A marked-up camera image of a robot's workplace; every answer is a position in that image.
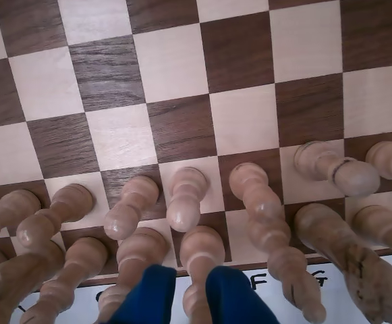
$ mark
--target upright chess piece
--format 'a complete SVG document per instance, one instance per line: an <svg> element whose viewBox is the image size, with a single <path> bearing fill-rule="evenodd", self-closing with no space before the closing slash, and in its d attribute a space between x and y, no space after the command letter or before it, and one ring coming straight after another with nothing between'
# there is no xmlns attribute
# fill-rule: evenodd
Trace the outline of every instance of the upright chess piece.
<svg viewBox="0 0 392 324"><path fill-rule="evenodd" d="M379 189L380 177L369 163L340 157L328 142L308 142L295 154L295 168L305 178L328 180L347 196L368 196Z"/></svg>
<svg viewBox="0 0 392 324"><path fill-rule="evenodd" d="M169 190L169 225L178 232L196 227L200 220L200 201L208 191L208 181L203 173L193 167L183 167L173 175Z"/></svg>
<svg viewBox="0 0 392 324"><path fill-rule="evenodd" d="M40 299L20 319L20 324L54 324L59 313L74 302L74 290L88 278L98 275L107 260L107 249L95 238L80 238L67 251L58 278L45 283Z"/></svg>
<svg viewBox="0 0 392 324"><path fill-rule="evenodd" d="M366 154L366 161L371 163L380 176L392 180L392 142L379 142Z"/></svg>
<svg viewBox="0 0 392 324"><path fill-rule="evenodd" d="M17 237L26 248L48 242L67 221L78 221L94 206L91 193L79 184L59 189L48 209L41 209L18 226Z"/></svg>
<svg viewBox="0 0 392 324"><path fill-rule="evenodd" d="M267 268L283 284L285 298L310 323L325 321L320 286L306 271L304 253L289 246L290 229L281 201L268 186L266 172L254 163L242 163L230 173L229 183L233 194L243 200L250 217L248 237L257 249L268 254Z"/></svg>
<svg viewBox="0 0 392 324"><path fill-rule="evenodd" d="M383 206L367 206L354 215L352 229L372 244L392 249L392 211Z"/></svg>
<svg viewBox="0 0 392 324"><path fill-rule="evenodd" d="M96 323L107 322L125 297L142 279L143 271L161 264L169 250L164 237L150 228L138 228L124 240L116 253L119 275L115 286L107 288L99 298L100 314Z"/></svg>
<svg viewBox="0 0 392 324"><path fill-rule="evenodd" d="M134 233L143 211L153 207L159 197L154 180L137 175L124 184L121 200L106 214L104 231L113 240L125 240Z"/></svg>
<svg viewBox="0 0 392 324"><path fill-rule="evenodd" d="M224 263L223 241L212 228L197 226L185 234L179 256L192 281L182 299L185 314L190 323L212 323L205 284L211 270Z"/></svg>
<svg viewBox="0 0 392 324"><path fill-rule="evenodd" d="M392 323L392 266L363 245L329 207L309 204L295 217L301 241L327 257L343 273L356 306L370 323Z"/></svg>
<svg viewBox="0 0 392 324"><path fill-rule="evenodd" d="M18 225L40 208L40 201L30 191L15 190L6 194L0 200L0 231L3 227Z"/></svg>

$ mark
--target pawn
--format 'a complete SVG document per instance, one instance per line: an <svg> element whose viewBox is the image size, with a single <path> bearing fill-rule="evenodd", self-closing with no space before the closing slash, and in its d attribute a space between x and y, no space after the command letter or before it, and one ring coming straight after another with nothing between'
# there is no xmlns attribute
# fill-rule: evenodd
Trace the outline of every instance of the pawn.
<svg viewBox="0 0 392 324"><path fill-rule="evenodd" d="M41 209L21 222L17 237L22 246L30 248L48 242L67 221L78 221L94 206L91 193L79 184L59 189L48 209Z"/></svg>
<svg viewBox="0 0 392 324"><path fill-rule="evenodd" d="M392 142L379 142L366 154L366 161L371 163L380 176L392 180Z"/></svg>
<svg viewBox="0 0 392 324"><path fill-rule="evenodd" d="M154 180L137 175L122 188L121 200L106 214L104 231L113 240L131 236L142 218L142 212L153 207L159 197Z"/></svg>
<svg viewBox="0 0 392 324"><path fill-rule="evenodd" d="M368 206L354 215L353 230L372 244L392 249L392 211L383 206Z"/></svg>
<svg viewBox="0 0 392 324"><path fill-rule="evenodd" d="M269 187L268 175L254 163L241 163L229 176L231 191L244 202L252 219L263 222L283 211L279 197Z"/></svg>
<svg viewBox="0 0 392 324"><path fill-rule="evenodd" d="M164 237L150 228L138 228L124 240L116 253L117 283L100 295L100 312L95 323L106 323L142 279L143 271L150 265L163 263L168 251L169 245Z"/></svg>
<svg viewBox="0 0 392 324"><path fill-rule="evenodd" d="M295 216L300 240L328 258L344 275L350 297L371 323L392 323L392 265L363 245L341 216L322 204Z"/></svg>
<svg viewBox="0 0 392 324"><path fill-rule="evenodd" d="M225 260L220 235L207 226L193 228L182 238L179 257L192 281L182 299L185 314L190 323L212 323L205 285L211 270Z"/></svg>
<svg viewBox="0 0 392 324"><path fill-rule="evenodd" d="M169 225L178 232L196 227L200 220L200 201L208 191L208 181L203 173L193 167L183 167L172 177L169 190Z"/></svg>
<svg viewBox="0 0 392 324"><path fill-rule="evenodd" d="M16 226L41 208L39 199L30 191L15 190L0 200L0 232L3 227Z"/></svg>
<svg viewBox="0 0 392 324"><path fill-rule="evenodd" d="M67 251L65 265L56 280L40 290L40 299L20 319L20 324L54 324L59 313L74 302L74 290L98 275L107 260L107 249L95 238L80 238Z"/></svg>
<svg viewBox="0 0 392 324"><path fill-rule="evenodd" d="M314 181L328 180L347 196L368 196L379 189L380 177L369 163L340 157L328 142L308 142L295 154L295 168Z"/></svg>

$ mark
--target wooden chess piece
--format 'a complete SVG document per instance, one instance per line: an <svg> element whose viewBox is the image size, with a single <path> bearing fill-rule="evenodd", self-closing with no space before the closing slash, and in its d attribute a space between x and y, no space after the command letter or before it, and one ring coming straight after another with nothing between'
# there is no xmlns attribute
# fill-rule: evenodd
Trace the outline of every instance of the wooden chess piece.
<svg viewBox="0 0 392 324"><path fill-rule="evenodd" d="M159 197L154 180L137 175L122 188L121 200L106 214L104 231L113 240L125 240L137 228L143 211L153 207Z"/></svg>
<svg viewBox="0 0 392 324"><path fill-rule="evenodd" d="M295 216L301 241L343 273L352 300L370 323L392 323L392 266L363 244L341 216L322 204Z"/></svg>
<svg viewBox="0 0 392 324"><path fill-rule="evenodd" d="M6 226L16 226L27 216L41 208L38 198L27 190L15 190L0 200L0 231Z"/></svg>
<svg viewBox="0 0 392 324"><path fill-rule="evenodd" d="M192 281L182 299L185 314L192 324L212 323L205 284L211 270L225 260L220 235L207 226L193 228L182 238L179 257Z"/></svg>
<svg viewBox="0 0 392 324"><path fill-rule="evenodd" d="M41 209L21 222L17 237L26 248L48 242L67 221L78 221L94 206L91 193L79 184L59 189L48 209Z"/></svg>
<svg viewBox="0 0 392 324"><path fill-rule="evenodd" d="M340 157L328 142L308 142L295 154L295 168L314 181L328 180L347 196L368 196L379 189L380 177L369 163Z"/></svg>
<svg viewBox="0 0 392 324"><path fill-rule="evenodd" d="M107 260L107 249L95 238L80 238L67 251L65 265L57 279L46 282L38 302L20 319L20 324L54 324L59 313L74 302L74 290L98 275Z"/></svg>
<svg viewBox="0 0 392 324"><path fill-rule="evenodd" d="M160 265L169 250L164 237L150 228L138 228L119 246L116 260L119 275L115 286L107 288L99 298L99 317L96 323L107 322L125 297L142 279L144 270Z"/></svg>
<svg viewBox="0 0 392 324"><path fill-rule="evenodd" d="M268 186L266 172L257 164L242 163L230 173L229 184L248 212L248 237L257 249L267 253L267 268L283 284L285 298L310 323L325 321L320 286L306 271L304 253L289 246L290 228L279 197Z"/></svg>
<svg viewBox="0 0 392 324"><path fill-rule="evenodd" d="M196 227L200 220L200 201L208 191L208 181L203 173L193 167L179 169L171 179L169 191L169 225L178 232Z"/></svg>
<svg viewBox="0 0 392 324"><path fill-rule="evenodd" d="M392 211L383 206L367 206L351 220L352 229L372 244L392 249Z"/></svg>
<svg viewBox="0 0 392 324"><path fill-rule="evenodd" d="M0 264L0 324L9 323L11 314L31 292L62 268L60 247L48 241L36 250Z"/></svg>
<svg viewBox="0 0 392 324"><path fill-rule="evenodd" d="M366 161L371 163L380 176L392 180L392 142L379 142L366 154Z"/></svg>

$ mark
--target light wooden pawn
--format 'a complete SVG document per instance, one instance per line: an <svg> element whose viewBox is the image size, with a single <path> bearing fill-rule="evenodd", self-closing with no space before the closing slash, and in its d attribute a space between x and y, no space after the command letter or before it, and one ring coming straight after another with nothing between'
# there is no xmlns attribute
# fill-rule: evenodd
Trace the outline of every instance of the light wooden pawn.
<svg viewBox="0 0 392 324"><path fill-rule="evenodd" d="M314 181L328 180L347 196L368 196L379 189L380 177L369 163L341 157L328 142L308 142L295 154L295 168Z"/></svg>
<svg viewBox="0 0 392 324"><path fill-rule="evenodd" d="M248 212L248 237L257 249L267 253L267 268L283 284L285 298L302 311L307 321L322 323L326 310L320 286L306 271L304 253L289 246L290 228L279 197L268 186L266 172L257 164L242 163L230 173L229 184Z"/></svg>
<svg viewBox="0 0 392 324"><path fill-rule="evenodd" d="M3 227L16 226L41 208L38 198L27 190L15 190L0 200L0 232Z"/></svg>
<svg viewBox="0 0 392 324"><path fill-rule="evenodd" d="M193 228L182 238L179 257L192 281L182 299L185 314L191 324L212 323L205 285L211 270L225 260L220 235L207 226Z"/></svg>
<svg viewBox="0 0 392 324"><path fill-rule="evenodd" d="M379 142L366 154L366 161L371 163L380 176L392 180L392 142Z"/></svg>
<svg viewBox="0 0 392 324"><path fill-rule="evenodd" d="M121 200L106 214L104 231L113 240L125 240L137 228L143 211L153 207L159 197L154 180L137 175L122 188Z"/></svg>
<svg viewBox="0 0 392 324"><path fill-rule="evenodd" d="M48 209L41 209L21 222L17 238L26 248L48 242L68 221L78 221L94 206L88 189L79 184L69 184L52 198Z"/></svg>
<svg viewBox="0 0 392 324"><path fill-rule="evenodd" d="M200 201L208 191L208 181L203 173L193 167L179 169L171 179L169 191L169 225L178 232L196 227L200 220Z"/></svg>
<svg viewBox="0 0 392 324"><path fill-rule="evenodd" d="M99 317L95 323L107 322L125 297L142 279L143 271L160 265L169 251L164 237L150 228L138 228L124 240L116 253L119 275L115 286L107 288L99 298Z"/></svg>
<svg viewBox="0 0 392 324"><path fill-rule="evenodd" d="M322 204L295 216L300 240L343 273L352 300L370 323L392 324L392 266L364 245L341 216Z"/></svg>
<svg viewBox="0 0 392 324"><path fill-rule="evenodd" d="M54 324L59 313L74 302L74 290L98 275L107 260L107 249L95 238L80 238L65 254L65 265L56 280L40 290L40 299L20 319L20 324Z"/></svg>

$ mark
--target chessboard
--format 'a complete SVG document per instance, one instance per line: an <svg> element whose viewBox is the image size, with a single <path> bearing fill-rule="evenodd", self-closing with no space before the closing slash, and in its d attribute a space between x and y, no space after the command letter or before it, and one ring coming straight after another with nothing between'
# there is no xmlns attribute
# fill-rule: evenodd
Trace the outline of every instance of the chessboard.
<svg viewBox="0 0 392 324"><path fill-rule="evenodd" d="M292 227L309 202L346 220L366 205L392 209L392 180L351 198L302 178L293 156L311 140L361 161L392 140L392 0L0 0L0 198L27 189L47 208L66 184L92 192L92 212L53 238L64 250L84 236L108 247L85 285L117 277L103 219L136 175L162 188L139 226L168 239L164 265L179 273L182 234L165 216L183 166L208 178L200 224L240 269L263 268L266 255L228 184L239 163L267 172ZM325 262L295 236L291 245ZM14 228L0 249L24 252Z"/></svg>

